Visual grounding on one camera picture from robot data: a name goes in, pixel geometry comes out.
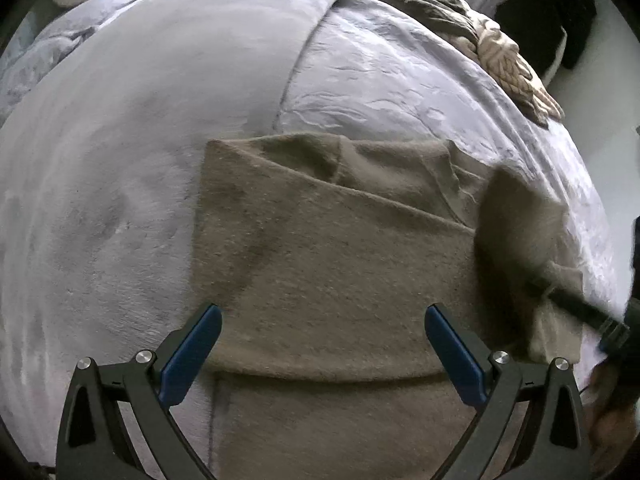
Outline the taupe knit sweater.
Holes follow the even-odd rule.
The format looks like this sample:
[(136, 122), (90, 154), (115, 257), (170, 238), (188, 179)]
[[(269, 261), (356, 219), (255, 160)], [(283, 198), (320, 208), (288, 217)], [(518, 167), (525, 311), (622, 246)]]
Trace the taupe knit sweater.
[(335, 134), (206, 145), (196, 300), (221, 307), (221, 479), (425, 479), (472, 413), (424, 335), (444, 304), (491, 347), (580, 358), (582, 332), (477, 258), (491, 169), (449, 141)]

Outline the dark hanging clothes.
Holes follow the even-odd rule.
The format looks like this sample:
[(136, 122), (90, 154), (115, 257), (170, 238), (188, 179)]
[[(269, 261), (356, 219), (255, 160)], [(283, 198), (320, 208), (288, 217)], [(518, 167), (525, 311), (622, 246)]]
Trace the dark hanging clothes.
[(506, 0), (495, 13), (501, 29), (545, 84), (559, 68), (576, 66), (596, 17), (596, 0)]

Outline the beige knitted clothes pile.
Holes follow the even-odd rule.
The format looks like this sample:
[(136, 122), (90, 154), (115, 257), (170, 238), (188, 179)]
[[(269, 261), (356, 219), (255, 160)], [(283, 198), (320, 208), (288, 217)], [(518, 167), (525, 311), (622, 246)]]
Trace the beige knitted clothes pile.
[(492, 18), (465, 0), (378, 0), (413, 18), (480, 66), (520, 111), (541, 127), (564, 118), (560, 104)]

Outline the lavender bed blanket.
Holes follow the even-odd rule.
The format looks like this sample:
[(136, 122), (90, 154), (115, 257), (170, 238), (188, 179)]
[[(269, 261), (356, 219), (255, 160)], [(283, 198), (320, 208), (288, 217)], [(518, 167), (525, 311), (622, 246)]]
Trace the lavender bed blanket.
[[(131, 360), (211, 302), (191, 287), (206, 145), (293, 134), (452, 142), (499, 197), (478, 203), (476, 229), (509, 211), (533, 256), (613, 299), (604, 211), (563, 123), (532, 122), (409, 15), (378, 0), (138, 0), (74, 40), (1, 128), (1, 413), (30, 458), (55, 460), (79, 359)], [(217, 477), (210, 356), (177, 418)]]

